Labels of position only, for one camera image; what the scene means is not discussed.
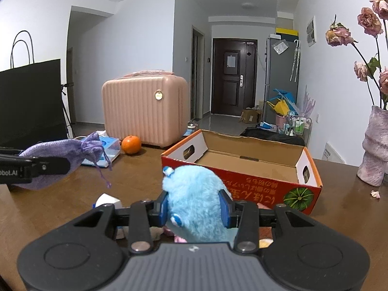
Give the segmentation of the light blue plush toy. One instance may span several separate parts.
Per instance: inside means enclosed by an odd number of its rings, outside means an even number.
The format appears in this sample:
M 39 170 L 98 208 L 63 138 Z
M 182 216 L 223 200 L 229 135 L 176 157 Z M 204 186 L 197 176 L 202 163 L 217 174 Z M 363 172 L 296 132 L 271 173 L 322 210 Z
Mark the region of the light blue plush toy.
M 203 166 L 163 167 L 162 189 L 168 193 L 166 228 L 176 243 L 234 243 L 237 229 L 222 222 L 222 180 Z

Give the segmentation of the purple drawstring pouch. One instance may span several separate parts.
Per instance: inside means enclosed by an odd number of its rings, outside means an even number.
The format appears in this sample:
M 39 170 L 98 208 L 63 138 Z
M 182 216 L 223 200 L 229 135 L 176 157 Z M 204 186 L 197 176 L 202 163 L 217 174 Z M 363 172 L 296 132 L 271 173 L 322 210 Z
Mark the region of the purple drawstring pouch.
M 32 169 L 34 175 L 27 181 L 13 181 L 9 184 L 28 190 L 41 190 L 62 180 L 77 170 L 84 160 L 95 167 L 103 157 L 108 165 L 111 160 L 103 147 L 97 133 L 91 133 L 83 140 L 65 139 L 33 145 L 21 154 L 21 157 L 36 159 L 38 165 Z

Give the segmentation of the pink satin bow scrunchie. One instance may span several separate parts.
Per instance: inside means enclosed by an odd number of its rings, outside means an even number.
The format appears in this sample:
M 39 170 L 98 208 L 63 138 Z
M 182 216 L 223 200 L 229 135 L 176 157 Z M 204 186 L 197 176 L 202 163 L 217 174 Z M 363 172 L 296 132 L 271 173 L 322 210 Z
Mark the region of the pink satin bow scrunchie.
M 167 227 L 151 227 L 150 233 L 153 241 L 158 241 L 162 238 L 162 235 L 173 238 L 175 243 L 186 243 L 187 241 L 180 236 L 175 235 L 169 228 Z

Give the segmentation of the yellow plush toy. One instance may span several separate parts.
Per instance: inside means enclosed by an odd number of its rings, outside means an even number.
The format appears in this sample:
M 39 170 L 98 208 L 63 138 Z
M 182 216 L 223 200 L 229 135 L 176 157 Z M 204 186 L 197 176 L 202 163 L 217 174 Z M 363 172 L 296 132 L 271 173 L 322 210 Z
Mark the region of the yellow plush toy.
M 259 240 L 259 248 L 268 248 L 273 242 L 271 238 L 261 238 Z

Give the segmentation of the blue soft tissue pack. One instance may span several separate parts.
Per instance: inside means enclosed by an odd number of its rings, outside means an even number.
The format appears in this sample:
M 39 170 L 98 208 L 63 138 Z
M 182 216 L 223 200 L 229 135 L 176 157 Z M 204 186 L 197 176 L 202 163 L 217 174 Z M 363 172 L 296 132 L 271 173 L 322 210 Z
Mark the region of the blue soft tissue pack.
M 114 137 L 109 137 L 106 131 L 96 131 L 99 135 L 99 140 L 102 142 L 105 154 L 108 156 L 109 161 L 106 160 L 105 155 L 101 155 L 97 161 L 97 165 L 100 168 L 108 168 L 121 153 L 120 140 Z

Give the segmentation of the pink scrubbing sponge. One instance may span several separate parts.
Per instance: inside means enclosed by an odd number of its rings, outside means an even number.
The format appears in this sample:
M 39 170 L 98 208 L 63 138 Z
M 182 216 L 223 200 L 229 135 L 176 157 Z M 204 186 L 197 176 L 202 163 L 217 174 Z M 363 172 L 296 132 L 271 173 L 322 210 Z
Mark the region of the pink scrubbing sponge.
M 259 209 L 266 209 L 266 210 L 269 210 L 270 208 L 261 204 L 261 203 L 258 203 L 257 206 L 259 207 Z M 259 238 L 260 239 L 264 239 L 264 238 L 270 238 L 272 239 L 272 228 L 271 227 L 263 227 L 263 226 L 260 226 L 259 228 Z

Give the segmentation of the white wedge makeup sponge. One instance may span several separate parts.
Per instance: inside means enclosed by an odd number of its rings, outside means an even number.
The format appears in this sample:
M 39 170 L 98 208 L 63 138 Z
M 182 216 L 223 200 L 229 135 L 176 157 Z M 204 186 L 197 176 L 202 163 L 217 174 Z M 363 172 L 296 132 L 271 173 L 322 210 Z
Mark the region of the white wedge makeup sponge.
M 116 209 L 123 208 L 122 202 L 109 194 L 103 193 L 101 196 L 98 197 L 95 204 L 93 204 L 93 208 L 103 206 L 105 204 L 112 204 Z

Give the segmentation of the orange tangerine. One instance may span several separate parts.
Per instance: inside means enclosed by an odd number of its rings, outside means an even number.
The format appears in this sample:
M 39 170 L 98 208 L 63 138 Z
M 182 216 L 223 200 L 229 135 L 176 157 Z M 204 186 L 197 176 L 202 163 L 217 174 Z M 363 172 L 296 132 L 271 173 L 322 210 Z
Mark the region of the orange tangerine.
M 122 140 L 121 148 L 126 154 L 137 154 L 141 150 L 141 139 L 138 136 L 129 135 Z

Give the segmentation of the small cardboard box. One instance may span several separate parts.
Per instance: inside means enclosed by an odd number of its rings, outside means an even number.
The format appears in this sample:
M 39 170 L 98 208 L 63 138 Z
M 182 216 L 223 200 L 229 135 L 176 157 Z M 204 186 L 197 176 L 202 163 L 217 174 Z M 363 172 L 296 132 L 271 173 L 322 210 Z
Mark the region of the small cardboard box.
M 259 123 L 261 117 L 261 111 L 257 109 L 244 109 L 241 112 L 239 121 L 243 123 Z

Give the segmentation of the pink ribbed suitcase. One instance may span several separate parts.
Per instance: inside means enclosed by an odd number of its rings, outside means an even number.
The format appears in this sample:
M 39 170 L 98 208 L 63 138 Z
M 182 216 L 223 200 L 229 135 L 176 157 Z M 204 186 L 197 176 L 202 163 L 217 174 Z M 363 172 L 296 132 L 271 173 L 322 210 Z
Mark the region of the pink ribbed suitcase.
M 106 81 L 101 96 L 110 137 L 135 135 L 146 145 L 166 147 L 187 130 L 189 85 L 172 72 L 148 70 Z

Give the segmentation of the yellow bag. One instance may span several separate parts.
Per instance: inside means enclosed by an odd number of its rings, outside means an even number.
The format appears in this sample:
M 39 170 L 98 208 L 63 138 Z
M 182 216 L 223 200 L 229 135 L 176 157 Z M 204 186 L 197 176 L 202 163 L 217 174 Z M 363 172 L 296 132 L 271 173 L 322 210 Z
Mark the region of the yellow bag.
M 275 104 L 271 103 L 270 101 L 266 101 L 266 104 L 270 106 L 273 109 L 273 111 L 276 114 L 279 114 L 280 116 L 286 116 L 290 111 L 288 104 L 284 99 L 278 99 L 277 103 Z

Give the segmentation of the dark brown entrance door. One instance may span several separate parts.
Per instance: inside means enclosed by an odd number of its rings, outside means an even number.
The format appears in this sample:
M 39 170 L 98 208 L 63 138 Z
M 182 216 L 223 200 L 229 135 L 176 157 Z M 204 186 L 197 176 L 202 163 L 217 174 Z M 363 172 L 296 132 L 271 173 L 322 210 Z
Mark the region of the dark brown entrance door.
M 255 105 L 257 41 L 214 38 L 211 112 L 240 116 Z

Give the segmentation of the pink textured vase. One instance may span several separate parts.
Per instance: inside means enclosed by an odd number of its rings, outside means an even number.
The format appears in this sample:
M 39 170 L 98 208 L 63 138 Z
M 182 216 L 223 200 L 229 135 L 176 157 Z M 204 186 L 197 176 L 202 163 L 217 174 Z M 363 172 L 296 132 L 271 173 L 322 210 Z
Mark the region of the pink textured vase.
M 364 156 L 357 172 L 363 182 L 379 187 L 387 169 L 387 110 L 372 106 L 362 148 Z

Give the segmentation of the grey refrigerator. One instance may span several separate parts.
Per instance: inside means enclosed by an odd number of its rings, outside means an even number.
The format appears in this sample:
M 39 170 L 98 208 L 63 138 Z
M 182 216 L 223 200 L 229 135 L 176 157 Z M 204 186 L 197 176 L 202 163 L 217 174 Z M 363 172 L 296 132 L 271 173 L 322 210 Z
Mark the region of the grey refrigerator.
M 298 82 L 290 81 L 297 46 L 295 40 L 298 40 L 295 35 L 280 34 L 280 39 L 269 37 L 266 41 L 266 80 L 262 120 L 267 123 L 275 124 L 275 112 L 267 101 L 276 104 L 277 89 L 290 92 L 293 98 L 297 98 Z

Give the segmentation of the dried pink roses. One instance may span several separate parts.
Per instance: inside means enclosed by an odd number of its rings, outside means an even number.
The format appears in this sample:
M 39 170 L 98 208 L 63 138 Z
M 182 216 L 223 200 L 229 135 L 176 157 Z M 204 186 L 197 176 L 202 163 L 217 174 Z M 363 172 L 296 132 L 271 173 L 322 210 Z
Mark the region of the dried pink roses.
M 387 110 L 387 0 L 369 0 L 356 15 L 358 29 L 334 16 L 325 32 L 330 47 L 351 47 L 358 55 L 353 71 L 366 84 L 373 105 Z

